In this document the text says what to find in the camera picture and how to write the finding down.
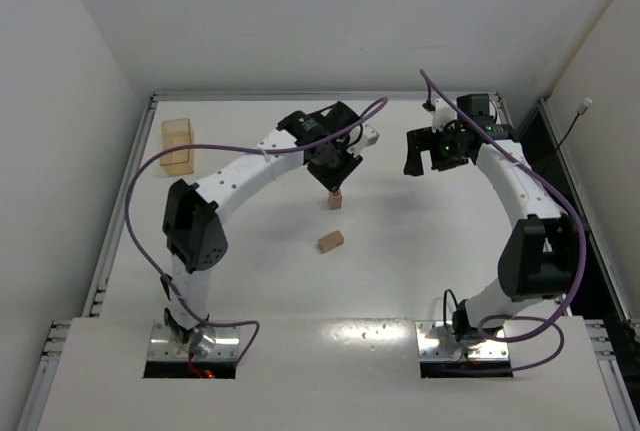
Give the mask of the wooden block letter D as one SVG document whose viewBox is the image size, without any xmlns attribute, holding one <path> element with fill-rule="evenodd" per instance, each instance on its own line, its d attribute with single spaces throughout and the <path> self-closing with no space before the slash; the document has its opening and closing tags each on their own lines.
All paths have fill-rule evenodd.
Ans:
<svg viewBox="0 0 640 431">
<path fill-rule="evenodd" d="M 329 202 L 332 205 L 340 205 L 342 203 L 342 194 L 340 192 L 331 193 L 329 195 Z"/>
</svg>

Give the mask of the wooden block stack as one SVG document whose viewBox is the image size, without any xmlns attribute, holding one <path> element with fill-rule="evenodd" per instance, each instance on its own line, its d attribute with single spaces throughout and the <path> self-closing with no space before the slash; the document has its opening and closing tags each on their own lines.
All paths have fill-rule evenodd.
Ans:
<svg viewBox="0 0 640 431">
<path fill-rule="evenodd" d="M 344 236 L 340 230 L 335 230 L 318 240 L 318 248 L 322 254 L 335 250 L 344 244 Z"/>
</svg>

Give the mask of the amber transparent plastic container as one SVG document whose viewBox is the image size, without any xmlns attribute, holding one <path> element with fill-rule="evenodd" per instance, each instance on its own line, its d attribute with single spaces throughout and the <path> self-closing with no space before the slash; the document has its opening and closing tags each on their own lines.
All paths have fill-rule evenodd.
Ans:
<svg viewBox="0 0 640 431">
<path fill-rule="evenodd" d="M 160 166 L 169 177 L 191 175 L 195 171 L 195 151 L 186 145 L 194 143 L 194 132 L 188 118 L 163 121 L 161 124 L 163 149 L 173 149 L 160 158 Z"/>
</svg>

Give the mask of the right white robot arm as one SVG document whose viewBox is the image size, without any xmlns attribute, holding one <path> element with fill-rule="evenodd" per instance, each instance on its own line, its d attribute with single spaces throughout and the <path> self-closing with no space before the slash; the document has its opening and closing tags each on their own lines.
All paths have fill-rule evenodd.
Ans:
<svg viewBox="0 0 640 431">
<path fill-rule="evenodd" d="M 458 303 L 452 316 L 457 339 L 479 328 L 493 335 L 507 318 L 569 292 L 580 256 L 579 232 L 569 213 L 529 175 L 513 128 L 500 122 L 488 95 L 463 95 L 454 106 L 428 99 L 423 106 L 433 121 L 407 133 L 405 174 L 423 175 L 424 152 L 436 171 L 472 163 L 490 182 L 512 227 L 496 279 Z"/>
</svg>

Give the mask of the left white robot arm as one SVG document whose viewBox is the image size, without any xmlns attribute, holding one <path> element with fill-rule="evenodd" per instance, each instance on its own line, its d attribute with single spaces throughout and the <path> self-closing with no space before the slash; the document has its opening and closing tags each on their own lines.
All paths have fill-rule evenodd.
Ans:
<svg viewBox="0 0 640 431">
<path fill-rule="evenodd" d="M 191 341 L 207 318 L 212 268 L 228 250 L 223 226 L 253 195 L 299 167 L 335 193 L 374 145 L 378 132 L 359 121 L 342 102 L 306 114 L 296 111 L 278 122 L 259 143 L 259 152 L 243 154 L 220 171 L 193 184 L 169 189 L 163 232 L 172 270 L 163 281 L 169 299 L 164 319 L 181 343 Z"/>
</svg>

